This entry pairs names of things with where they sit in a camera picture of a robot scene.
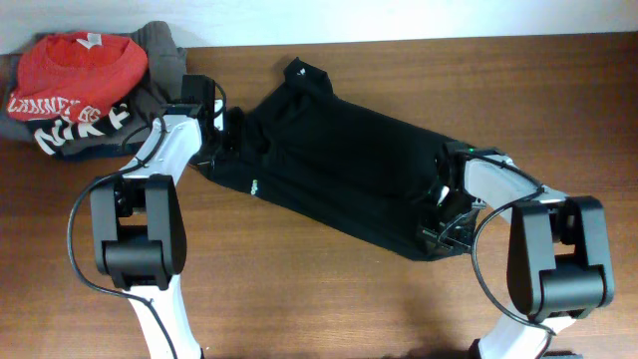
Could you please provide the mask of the black t-shirt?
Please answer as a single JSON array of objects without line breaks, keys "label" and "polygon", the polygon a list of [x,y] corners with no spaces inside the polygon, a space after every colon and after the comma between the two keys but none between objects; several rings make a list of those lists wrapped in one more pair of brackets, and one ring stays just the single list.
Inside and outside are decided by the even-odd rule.
[{"label": "black t-shirt", "polygon": [[301,213],[415,261],[435,154],[452,139],[340,99],[301,60],[241,117],[236,170],[198,170],[225,187]]}]

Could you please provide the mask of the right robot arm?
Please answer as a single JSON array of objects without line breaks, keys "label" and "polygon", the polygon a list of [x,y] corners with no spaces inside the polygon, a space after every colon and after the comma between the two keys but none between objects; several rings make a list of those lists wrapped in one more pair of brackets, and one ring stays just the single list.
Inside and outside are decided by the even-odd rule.
[{"label": "right robot arm", "polygon": [[[602,203],[571,196],[518,168],[496,148],[448,142],[435,156],[436,204],[417,238],[427,253],[467,253],[487,299],[501,316],[468,350],[471,358],[550,358],[557,334],[609,305],[616,291]],[[479,238],[502,217],[510,226],[500,303],[479,267]]]}]

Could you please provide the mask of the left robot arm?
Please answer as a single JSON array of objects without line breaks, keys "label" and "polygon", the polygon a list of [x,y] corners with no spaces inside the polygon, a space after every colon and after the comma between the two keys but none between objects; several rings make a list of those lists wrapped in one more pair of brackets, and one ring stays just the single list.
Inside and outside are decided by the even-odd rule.
[{"label": "left robot arm", "polygon": [[181,293],[187,239],[177,184],[189,167],[210,169],[225,133],[226,95],[204,75],[186,75],[134,157],[89,189],[95,261],[127,300],[153,358],[200,358]]}]

